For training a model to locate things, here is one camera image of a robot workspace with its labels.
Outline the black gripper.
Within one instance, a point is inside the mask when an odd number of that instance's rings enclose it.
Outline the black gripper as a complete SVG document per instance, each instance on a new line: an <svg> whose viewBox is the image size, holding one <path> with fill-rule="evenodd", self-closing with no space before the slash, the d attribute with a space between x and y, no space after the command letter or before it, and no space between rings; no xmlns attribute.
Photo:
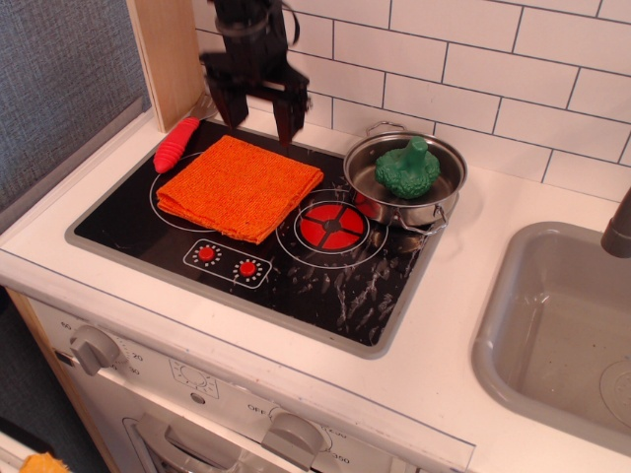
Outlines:
<svg viewBox="0 0 631 473"><path fill-rule="evenodd" d="M291 66L289 44L300 37L295 27L289 39L282 19L217 19L225 50L201 54L210 95L228 127L235 129L248 116L246 98L270 101L278 140L289 146L304 127L310 107L310 80Z"/></svg>

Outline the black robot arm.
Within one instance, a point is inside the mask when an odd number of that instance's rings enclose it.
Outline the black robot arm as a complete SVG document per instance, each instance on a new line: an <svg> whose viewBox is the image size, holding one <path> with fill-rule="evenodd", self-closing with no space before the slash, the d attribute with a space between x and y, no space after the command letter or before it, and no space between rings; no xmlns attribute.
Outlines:
<svg viewBox="0 0 631 473"><path fill-rule="evenodd" d="M249 96L270 101L279 142L287 146L304 127L309 79L287 60L283 1L216 1L215 25L223 52L200 55L214 104L232 129L248 116Z"/></svg>

